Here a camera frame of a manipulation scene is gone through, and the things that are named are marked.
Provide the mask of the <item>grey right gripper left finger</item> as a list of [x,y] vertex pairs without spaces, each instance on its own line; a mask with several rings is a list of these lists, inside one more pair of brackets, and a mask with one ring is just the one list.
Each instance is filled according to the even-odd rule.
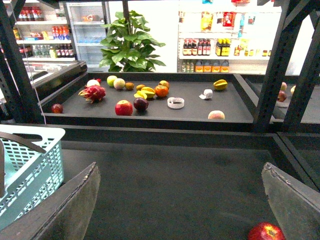
[[34,209],[1,230],[2,240],[82,240],[101,181],[93,162]]

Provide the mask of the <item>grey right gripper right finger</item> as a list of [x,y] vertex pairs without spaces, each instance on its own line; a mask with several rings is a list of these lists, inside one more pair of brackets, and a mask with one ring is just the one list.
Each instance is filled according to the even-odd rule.
[[320,238],[320,193],[266,162],[262,181],[269,206],[287,240]]

